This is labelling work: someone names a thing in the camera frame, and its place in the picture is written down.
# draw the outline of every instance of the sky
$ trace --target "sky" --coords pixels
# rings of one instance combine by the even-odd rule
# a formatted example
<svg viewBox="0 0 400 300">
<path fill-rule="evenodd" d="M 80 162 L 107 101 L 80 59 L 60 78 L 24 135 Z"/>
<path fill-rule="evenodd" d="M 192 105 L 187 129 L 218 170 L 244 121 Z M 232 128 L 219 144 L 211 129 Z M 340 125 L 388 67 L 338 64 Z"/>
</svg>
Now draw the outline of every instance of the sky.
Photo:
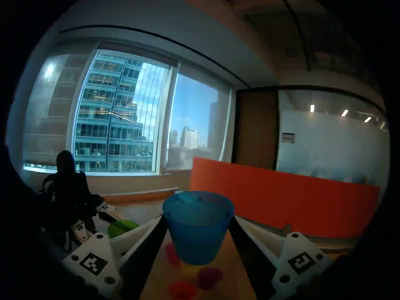
<svg viewBox="0 0 400 300">
<path fill-rule="evenodd" d="M 154 126 L 162 82 L 167 70 L 148 63 L 142 65 L 133 102 L 137 103 L 137 121 L 144 124 L 143 135 L 154 138 Z M 198 131 L 198 146 L 207 147 L 210 105 L 218 101 L 218 91 L 182 74 L 178 75 L 172 107 L 170 130 L 177 131 L 177 143 L 188 126 Z"/>
<path fill-rule="evenodd" d="M 182 74 L 178 75 L 173 99 L 170 130 L 177 131 L 179 144 L 184 126 L 198 131 L 198 146 L 206 147 L 210 105 L 218 101 L 218 91 Z"/>
</svg>

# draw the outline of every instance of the skyscraper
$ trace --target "skyscraper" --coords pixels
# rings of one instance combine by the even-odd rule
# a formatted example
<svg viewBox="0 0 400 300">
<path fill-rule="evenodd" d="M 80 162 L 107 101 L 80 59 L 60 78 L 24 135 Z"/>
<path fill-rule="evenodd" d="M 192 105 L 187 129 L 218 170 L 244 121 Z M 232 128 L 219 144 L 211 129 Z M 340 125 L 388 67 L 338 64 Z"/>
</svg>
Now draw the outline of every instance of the skyscraper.
<svg viewBox="0 0 400 300">
<path fill-rule="evenodd" d="M 185 126 L 182 129 L 182 137 L 180 138 L 180 146 L 187 149 L 196 149 L 199 140 L 199 132 Z"/>
<path fill-rule="evenodd" d="M 169 144 L 176 145 L 178 143 L 178 132 L 176 130 L 171 130 L 169 133 Z"/>
<path fill-rule="evenodd" d="M 79 170 L 139 172 L 154 167 L 159 103 L 155 90 L 161 89 L 162 84 L 156 83 L 163 82 L 166 69 L 130 57 L 100 50 L 89 70 L 75 129 L 74 155 Z M 146 88 L 154 91 L 153 98 L 145 95 Z"/>
</svg>

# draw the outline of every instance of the ceiling light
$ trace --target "ceiling light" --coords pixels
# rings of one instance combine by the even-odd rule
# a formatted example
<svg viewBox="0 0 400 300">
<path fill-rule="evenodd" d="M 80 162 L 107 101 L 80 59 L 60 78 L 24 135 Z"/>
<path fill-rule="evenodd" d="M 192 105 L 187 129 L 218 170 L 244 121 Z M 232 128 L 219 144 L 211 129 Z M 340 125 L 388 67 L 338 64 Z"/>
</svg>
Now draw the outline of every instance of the ceiling light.
<svg viewBox="0 0 400 300">
<path fill-rule="evenodd" d="M 46 72 L 44 73 L 44 78 L 48 78 L 54 71 L 54 65 L 50 64 L 47 69 Z"/>
</svg>

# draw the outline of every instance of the blue plastic cup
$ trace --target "blue plastic cup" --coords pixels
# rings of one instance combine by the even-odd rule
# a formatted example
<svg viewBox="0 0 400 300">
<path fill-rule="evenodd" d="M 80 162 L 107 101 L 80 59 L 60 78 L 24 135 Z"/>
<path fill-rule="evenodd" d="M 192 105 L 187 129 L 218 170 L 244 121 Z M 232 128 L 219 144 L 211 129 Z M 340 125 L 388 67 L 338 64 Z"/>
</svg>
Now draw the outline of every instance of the blue plastic cup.
<svg viewBox="0 0 400 300">
<path fill-rule="evenodd" d="M 234 214 L 228 198 L 208 191 L 185 191 L 165 200 L 162 210 L 182 261 L 201 266 L 216 258 Z"/>
</svg>

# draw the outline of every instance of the orange board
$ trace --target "orange board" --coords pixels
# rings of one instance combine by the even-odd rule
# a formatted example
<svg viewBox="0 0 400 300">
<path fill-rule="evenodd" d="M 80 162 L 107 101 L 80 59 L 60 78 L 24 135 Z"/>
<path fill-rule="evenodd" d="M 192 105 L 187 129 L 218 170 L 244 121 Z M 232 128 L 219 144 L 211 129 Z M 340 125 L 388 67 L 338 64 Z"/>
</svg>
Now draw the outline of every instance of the orange board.
<svg viewBox="0 0 400 300">
<path fill-rule="evenodd" d="M 377 207 L 377 186 L 195 157 L 191 191 L 228 197 L 235 214 L 283 229 L 321 237 L 347 239 L 359 235 Z"/>
</svg>

